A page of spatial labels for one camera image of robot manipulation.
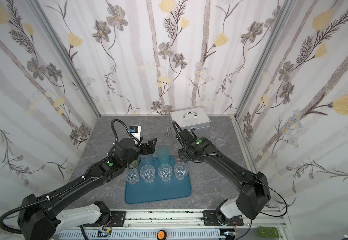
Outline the blue plastic cup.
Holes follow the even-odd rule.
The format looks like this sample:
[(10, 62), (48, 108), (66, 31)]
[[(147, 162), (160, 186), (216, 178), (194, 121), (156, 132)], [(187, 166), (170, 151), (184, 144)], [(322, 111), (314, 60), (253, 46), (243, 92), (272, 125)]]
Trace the blue plastic cup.
[(140, 155), (139, 157), (141, 166), (153, 165), (153, 155)]

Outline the yellow plastic cup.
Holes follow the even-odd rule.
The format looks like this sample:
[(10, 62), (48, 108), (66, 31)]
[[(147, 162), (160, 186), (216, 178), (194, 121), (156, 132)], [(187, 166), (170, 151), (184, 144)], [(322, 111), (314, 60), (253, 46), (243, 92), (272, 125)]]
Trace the yellow plastic cup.
[(141, 162), (141, 160), (135, 160), (128, 166), (128, 168), (129, 169), (136, 169), (139, 167), (140, 162)]

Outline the teal plastic cup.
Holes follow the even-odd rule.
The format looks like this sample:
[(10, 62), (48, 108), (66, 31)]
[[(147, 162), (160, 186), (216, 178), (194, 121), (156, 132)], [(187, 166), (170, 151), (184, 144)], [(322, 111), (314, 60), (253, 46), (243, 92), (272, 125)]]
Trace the teal plastic cup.
[(168, 164), (170, 158), (170, 149), (168, 147), (160, 147), (156, 151), (158, 161), (161, 165)]

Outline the clear faceted glass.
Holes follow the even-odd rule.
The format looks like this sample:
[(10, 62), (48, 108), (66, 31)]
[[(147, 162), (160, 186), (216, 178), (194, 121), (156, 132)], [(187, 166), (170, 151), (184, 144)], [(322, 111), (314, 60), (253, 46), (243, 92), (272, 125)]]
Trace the clear faceted glass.
[(216, 145), (219, 147), (225, 146), (230, 140), (230, 132), (223, 130), (218, 131), (217, 137), (216, 137)]
[(172, 172), (173, 172), (172, 166), (169, 164), (160, 165), (158, 168), (159, 177), (165, 183), (171, 180)]
[(142, 179), (148, 183), (151, 184), (155, 180), (155, 168), (152, 165), (145, 165), (140, 169), (140, 176)]
[(178, 162), (175, 164), (174, 171), (177, 180), (184, 180), (189, 172), (189, 166), (186, 163)]
[(136, 185), (139, 183), (140, 176), (138, 170), (136, 168), (127, 168), (125, 170), (125, 179), (130, 185)]

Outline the clear faceted glass back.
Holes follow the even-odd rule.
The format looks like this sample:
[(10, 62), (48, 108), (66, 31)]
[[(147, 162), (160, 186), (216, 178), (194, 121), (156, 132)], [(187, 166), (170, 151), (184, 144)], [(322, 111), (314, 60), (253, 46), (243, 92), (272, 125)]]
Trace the clear faceted glass back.
[(174, 171), (177, 180), (184, 180), (189, 172), (189, 166), (186, 163), (178, 162), (175, 164)]

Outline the teal plastic tray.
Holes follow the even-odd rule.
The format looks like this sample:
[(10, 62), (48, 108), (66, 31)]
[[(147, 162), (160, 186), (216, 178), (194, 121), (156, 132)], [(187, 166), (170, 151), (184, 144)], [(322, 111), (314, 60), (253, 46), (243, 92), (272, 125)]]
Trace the teal plastic tray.
[[(149, 202), (157, 202), (163, 200), (185, 198), (191, 195), (192, 188), (189, 174), (184, 180), (177, 180), (175, 175), (169, 182), (163, 182), (158, 175), (160, 166), (158, 158), (153, 158), (153, 166), (155, 168), (155, 180), (153, 183), (146, 183), (140, 176), (139, 183), (130, 185), (126, 182), (125, 202), (127, 204), (141, 204)], [(137, 168), (139, 174), (142, 166)]]

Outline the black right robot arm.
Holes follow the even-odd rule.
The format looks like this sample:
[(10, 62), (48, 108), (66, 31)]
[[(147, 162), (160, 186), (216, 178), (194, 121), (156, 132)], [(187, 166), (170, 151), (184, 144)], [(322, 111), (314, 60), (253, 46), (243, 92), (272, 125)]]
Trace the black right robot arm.
[(206, 163), (235, 185), (238, 196), (222, 202), (216, 208), (216, 216), (221, 224), (234, 217), (244, 215), (254, 220), (271, 200), (267, 177), (253, 173), (225, 156), (204, 137), (184, 129), (177, 133), (182, 148), (178, 150), (181, 162)]

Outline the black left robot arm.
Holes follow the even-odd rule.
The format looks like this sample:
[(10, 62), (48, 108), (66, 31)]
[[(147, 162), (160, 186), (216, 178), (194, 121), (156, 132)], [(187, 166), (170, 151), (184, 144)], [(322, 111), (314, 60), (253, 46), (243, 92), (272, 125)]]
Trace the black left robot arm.
[(35, 194), (26, 196), (22, 201), (24, 209), (19, 211), (17, 219), (21, 234), (26, 240), (50, 238), (62, 223), (57, 219), (59, 213), (85, 194), (123, 174), (140, 155), (153, 154), (156, 142), (155, 138), (137, 146), (130, 138), (122, 139), (108, 157), (91, 165), (80, 178), (39, 197)]

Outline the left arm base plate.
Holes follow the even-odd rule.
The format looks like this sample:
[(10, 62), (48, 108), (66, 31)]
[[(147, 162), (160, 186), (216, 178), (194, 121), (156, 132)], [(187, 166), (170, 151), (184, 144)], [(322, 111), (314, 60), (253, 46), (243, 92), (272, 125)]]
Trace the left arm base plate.
[(107, 222), (103, 225), (104, 228), (123, 227), (125, 222), (126, 211), (112, 211), (109, 214)]

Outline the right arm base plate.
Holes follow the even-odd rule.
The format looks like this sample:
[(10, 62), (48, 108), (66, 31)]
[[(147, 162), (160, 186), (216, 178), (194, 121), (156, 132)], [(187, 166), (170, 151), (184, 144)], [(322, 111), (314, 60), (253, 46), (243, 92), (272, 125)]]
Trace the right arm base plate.
[(229, 219), (216, 210), (204, 210), (202, 220), (206, 227), (240, 227), (244, 225), (241, 215)]

